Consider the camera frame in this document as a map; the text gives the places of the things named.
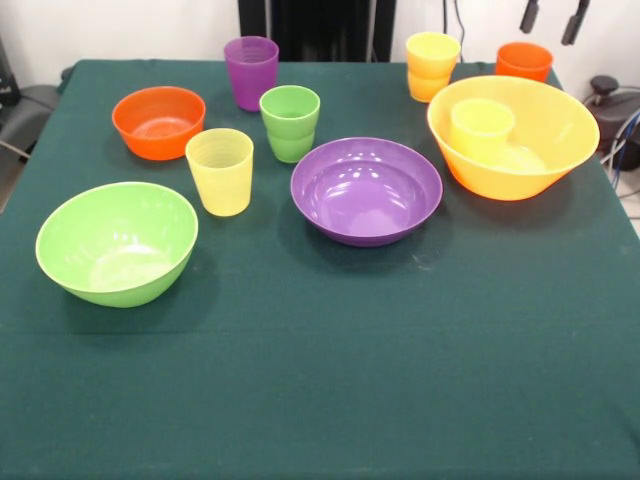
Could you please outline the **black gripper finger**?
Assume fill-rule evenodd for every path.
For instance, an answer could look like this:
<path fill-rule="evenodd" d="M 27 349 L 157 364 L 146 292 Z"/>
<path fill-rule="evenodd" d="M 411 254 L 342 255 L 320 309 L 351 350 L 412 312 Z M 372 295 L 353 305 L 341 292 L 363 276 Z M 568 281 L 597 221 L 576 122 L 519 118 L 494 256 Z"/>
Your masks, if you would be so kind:
<path fill-rule="evenodd" d="M 539 1 L 528 0 L 519 25 L 519 29 L 522 33 L 530 33 L 533 30 L 538 12 Z"/>
<path fill-rule="evenodd" d="M 579 0 L 576 12 L 569 18 L 564 30 L 561 44 L 564 46 L 574 45 L 581 29 L 582 23 L 589 9 L 590 0 Z"/>

